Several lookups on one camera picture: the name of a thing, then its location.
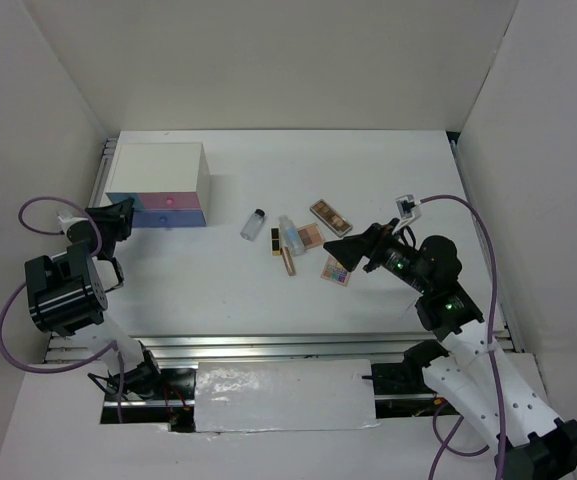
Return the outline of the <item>light blue drawer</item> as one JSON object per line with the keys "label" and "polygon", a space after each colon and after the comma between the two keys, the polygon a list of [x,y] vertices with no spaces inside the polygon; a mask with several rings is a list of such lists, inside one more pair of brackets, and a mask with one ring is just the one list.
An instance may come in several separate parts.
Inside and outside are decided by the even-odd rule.
{"label": "light blue drawer", "polygon": [[137,210],[143,208],[142,202],[136,193],[117,193],[117,192],[107,192],[106,197],[112,204],[117,204],[125,200],[132,200],[133,207]]}

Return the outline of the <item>pink drawer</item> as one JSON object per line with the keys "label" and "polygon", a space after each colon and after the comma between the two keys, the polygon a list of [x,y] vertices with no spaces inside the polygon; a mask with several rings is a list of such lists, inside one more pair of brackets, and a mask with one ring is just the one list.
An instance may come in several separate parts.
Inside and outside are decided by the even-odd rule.
{"label": "pink drawer", "polygon": [[139,193],[144,210],[201,210],[196,192],[151,192]]}

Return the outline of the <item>rose gold lipstick tube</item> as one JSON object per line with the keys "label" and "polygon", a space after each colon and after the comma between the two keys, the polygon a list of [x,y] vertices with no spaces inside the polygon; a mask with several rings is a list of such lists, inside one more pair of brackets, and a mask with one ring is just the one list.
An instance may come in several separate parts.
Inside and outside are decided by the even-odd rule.
{"label": "rose gold lipstick tube", "polygon": [[284,266],[285,266],[285,269],[286,269],[288,275],[289,276],[295,276],[296,275],[296,269],[294,266],[292,255],[291,255],[291,253],[287,247],[283,247],[281,249],[281,256],[282,256],[282,260],[284,262]]}

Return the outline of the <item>white drawer cabinet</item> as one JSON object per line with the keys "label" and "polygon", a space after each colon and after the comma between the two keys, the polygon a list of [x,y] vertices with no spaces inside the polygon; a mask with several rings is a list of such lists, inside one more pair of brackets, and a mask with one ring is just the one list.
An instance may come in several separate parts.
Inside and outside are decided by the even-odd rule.
{"label": "white drawer cabinet", "polygon": [[208,223],[210,189],[201,143],[132,143],[116,151],[104,193],[196,192]]}

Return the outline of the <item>black gold lipstick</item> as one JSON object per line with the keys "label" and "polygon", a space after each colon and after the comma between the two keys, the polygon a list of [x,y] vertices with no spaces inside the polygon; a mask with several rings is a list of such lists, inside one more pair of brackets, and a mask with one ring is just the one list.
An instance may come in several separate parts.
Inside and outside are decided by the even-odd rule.
{"label": "black gold lipstick", "polygon": [[270,229],[270,239],[271,239],[271,253],[273,256],[281,255],[281,239],[280,231],[277,227]]}

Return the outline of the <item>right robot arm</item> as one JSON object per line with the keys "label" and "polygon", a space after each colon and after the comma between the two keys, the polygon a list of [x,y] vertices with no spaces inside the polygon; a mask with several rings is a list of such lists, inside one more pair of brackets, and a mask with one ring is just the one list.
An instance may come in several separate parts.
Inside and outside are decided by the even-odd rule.
{"label": "right robot arm", "polygon": [[329,241],[324,249],[344,269],[383,268],[419,292],[415,304],[433,339],[404,354],[403,379],[414,391],[445,398],[495,451],[504,479],[560,479],[577,467],[577,421],[564,421],[524,380],[483,314],[458,281],[455,244],[441,235],[415,248],[392,224]]}

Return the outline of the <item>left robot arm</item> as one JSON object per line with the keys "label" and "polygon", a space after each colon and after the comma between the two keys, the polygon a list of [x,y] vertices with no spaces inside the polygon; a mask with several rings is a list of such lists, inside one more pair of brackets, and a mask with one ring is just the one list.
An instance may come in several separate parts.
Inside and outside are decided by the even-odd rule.
{"label": "left robot arm", "polygon": [[69,241],[66,251],[24,265],[30,317],[40,331],[76,338],[96,354],[107,367],[112,394],[153,398],[163,389],[163,372],[153,354],[107,313],[108,294],[124,284],[115,248],[132,233],[134,200],[77,215],[75,208],[57,214],[56,233]]}

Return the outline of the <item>colorful eyeshadow palette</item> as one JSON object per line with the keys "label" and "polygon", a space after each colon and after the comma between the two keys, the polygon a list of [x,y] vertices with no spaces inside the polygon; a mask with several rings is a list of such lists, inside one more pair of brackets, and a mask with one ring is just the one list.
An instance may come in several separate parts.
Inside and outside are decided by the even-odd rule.
{"label": "colorful eyeshadow palette", "polygon": [[332,255],[329,255],[320,277],[340,286],[347,286],[351,272],[345,269]]}

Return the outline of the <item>dark blue drawer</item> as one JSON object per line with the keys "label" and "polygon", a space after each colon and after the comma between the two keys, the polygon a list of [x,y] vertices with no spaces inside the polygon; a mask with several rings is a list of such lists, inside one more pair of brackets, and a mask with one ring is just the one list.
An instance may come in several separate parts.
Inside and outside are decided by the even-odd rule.
{"label": "dark blue drawer", "polygon": [[176,229],[205,227],[207,224],[201,210],[143,210],[136,211],[132,227],[141,229]]}

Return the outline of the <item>four pan eyeshadow palette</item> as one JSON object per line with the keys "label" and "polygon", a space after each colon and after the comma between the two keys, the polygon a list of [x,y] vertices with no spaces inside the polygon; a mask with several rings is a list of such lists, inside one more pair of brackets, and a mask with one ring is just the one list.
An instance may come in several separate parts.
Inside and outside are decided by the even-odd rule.
{"label": "four pan eyeshadow palette", "polygon": [[325,238],[316,223],[298,227],[297,233],[306,250],[316,248],[325,243]]}

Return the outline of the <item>long brown eyeshadow palette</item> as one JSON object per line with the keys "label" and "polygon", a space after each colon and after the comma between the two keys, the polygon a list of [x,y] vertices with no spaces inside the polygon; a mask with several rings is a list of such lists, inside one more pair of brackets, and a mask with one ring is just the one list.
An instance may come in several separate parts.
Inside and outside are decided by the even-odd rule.
{"label": "long brown eyeshadow palette", "polygon": [[312,204],[309,210],[338,238],[343,238],[352,230],[352,225],[323,199]]}

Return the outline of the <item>clear bottle blue label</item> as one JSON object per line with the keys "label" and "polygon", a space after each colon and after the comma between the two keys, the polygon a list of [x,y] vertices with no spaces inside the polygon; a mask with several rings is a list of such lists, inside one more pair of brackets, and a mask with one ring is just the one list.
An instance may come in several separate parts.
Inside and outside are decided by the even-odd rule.
{"label": "clear bottle blue label", "polygon": [[294,225],[294,222],[287,216],[279,217],[279,229],[284,240],[284,245],[292,256],[299,256],[305,252],[305,246]]}

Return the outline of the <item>small clear bottle black cap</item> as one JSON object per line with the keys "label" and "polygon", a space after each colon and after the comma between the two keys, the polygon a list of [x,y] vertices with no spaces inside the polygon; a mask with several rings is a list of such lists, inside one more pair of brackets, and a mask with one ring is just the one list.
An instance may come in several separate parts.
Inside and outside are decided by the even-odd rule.
{"label": "small clear bottle black cap", "polygon": [[254,241],[258,236],[265,219],[265,211],[262,209],[255,209],[242,228],[240,236],[245,240]]}

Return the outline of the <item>white foam board cover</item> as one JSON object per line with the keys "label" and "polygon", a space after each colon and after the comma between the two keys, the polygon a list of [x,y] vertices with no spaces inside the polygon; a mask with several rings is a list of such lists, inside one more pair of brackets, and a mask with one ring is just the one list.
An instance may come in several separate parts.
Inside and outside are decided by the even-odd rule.
{"label": "white foam board cover", "polygon": [[202,362],[201,433],[361,430],[378,425],[367,360]]}

